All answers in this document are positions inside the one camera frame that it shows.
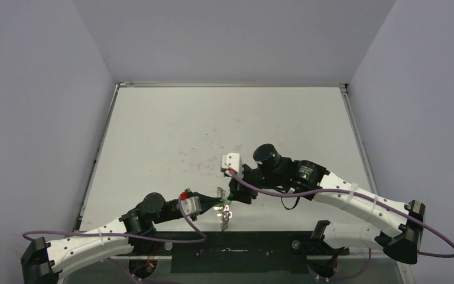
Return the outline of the metal disc with keyrings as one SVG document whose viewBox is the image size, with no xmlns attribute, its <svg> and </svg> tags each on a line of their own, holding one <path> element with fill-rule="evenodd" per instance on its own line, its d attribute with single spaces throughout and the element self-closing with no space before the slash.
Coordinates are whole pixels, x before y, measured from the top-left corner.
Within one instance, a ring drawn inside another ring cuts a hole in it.
<svg viewBox="0 0 454 284">
<path fill-rule="evenodd" d="M 230 210 L 230 205 L 224 205 L 224 200 L 228 199 L 228 196 L 224 189 L 218 187 L 216 190 L 217 197 L 220 199 L 220 202 L 213 207 L 217 217 L 220 218 L 220 230 L 226 231 L 229 227 L 229 221 L 232 218 L 232 211 Z"/>
</svg>

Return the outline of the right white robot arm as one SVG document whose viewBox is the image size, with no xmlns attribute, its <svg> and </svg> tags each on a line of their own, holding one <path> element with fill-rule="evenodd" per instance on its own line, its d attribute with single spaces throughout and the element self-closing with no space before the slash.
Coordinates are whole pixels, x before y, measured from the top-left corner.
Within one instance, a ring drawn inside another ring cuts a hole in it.
<svg viewBox="0 0 454 284">
<path fill-rule="evenodd" d="M 364 248 L 381 250 L 405 264 L 417 263 L 424 231 L 424 203 L 383 198 L 317 163 L 283 157 L 272 144 L 259 146 L 253 159 L 257 164 L 254 169 L 243 163 L 238 153 L 222 156 L 220 170 L 231 179 L 230 200 L 250 204 L 261 193 L 333 206 L 359 218 L 360 222 L 318 221 L 310 238 L 315 252 Z"/>
</svg>

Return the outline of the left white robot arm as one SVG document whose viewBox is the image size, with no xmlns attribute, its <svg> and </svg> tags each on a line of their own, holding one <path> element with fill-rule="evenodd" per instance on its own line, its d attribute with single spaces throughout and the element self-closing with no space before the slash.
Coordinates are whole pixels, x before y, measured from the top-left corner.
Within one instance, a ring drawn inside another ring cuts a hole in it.
<svg viewBox="0 0 454 284">
<path fill-rule="evenodd" d="M 20 260 L 24 283 L 57 283 L 72 272 L 113 256 L 133 251 L 147 254 L 153 244 L 164 242 L 155 237 L 156 224 L 180 218 L 191 223 L 223 201 L 223 195 L 210 197 L 188 189 L 170 201 L 153 192 L 121 217 L 96 229 L 66 232 L 63 239 L 50 241 L 39 233 Z"/>
</svg>

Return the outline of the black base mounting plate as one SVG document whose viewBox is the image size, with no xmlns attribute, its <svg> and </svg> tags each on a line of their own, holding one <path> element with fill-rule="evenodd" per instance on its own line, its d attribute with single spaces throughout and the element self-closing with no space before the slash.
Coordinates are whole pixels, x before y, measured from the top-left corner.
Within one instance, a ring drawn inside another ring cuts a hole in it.
<svg viewBox="0 0 454 284">
<path fill-rule="evenodd" d="M 263 273 L 309 271 L 308 257 L 319 267 L 332 267 L 349 249 L 331 248 L 312 231 L 207 232 L 196 244 L 164 244 L 136 240 L 131 256 L 169 256 L 172 273 Z"/>
</svg>

